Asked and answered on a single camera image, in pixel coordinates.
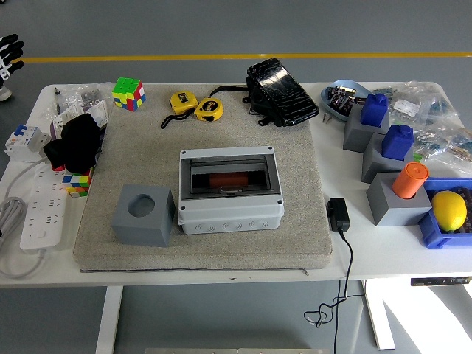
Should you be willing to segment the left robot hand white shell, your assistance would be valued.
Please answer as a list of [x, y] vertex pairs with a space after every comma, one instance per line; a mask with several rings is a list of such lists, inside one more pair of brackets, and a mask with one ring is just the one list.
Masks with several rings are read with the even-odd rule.
[[21, 60], [23, 47], [24, 42], [17, 34], [1, 37], [1, 86], [14, 72], [23, 68], [24, 62]]

